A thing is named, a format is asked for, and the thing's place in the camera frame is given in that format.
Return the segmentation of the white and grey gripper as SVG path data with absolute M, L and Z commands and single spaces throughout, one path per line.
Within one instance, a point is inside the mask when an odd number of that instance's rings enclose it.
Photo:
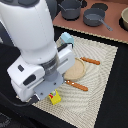
M 44 58 L 38 61 L 29 63 L 19 56 L 7 69 L 12 87 L 22 102 L 34 96 L 44 99 L 63 83 L 63 74 L 75 63 L 72 44 L 58 47 L 54 56 L 45 52 Z

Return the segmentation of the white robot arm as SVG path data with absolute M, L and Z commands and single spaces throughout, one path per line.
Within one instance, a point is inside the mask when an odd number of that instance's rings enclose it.
M 74 65 L 72 45 L 57 49 L 45 0 L 0 0 L 0 22 L 21 53 L 7 69 L 15 92 L 22 102 L 44 99 Z

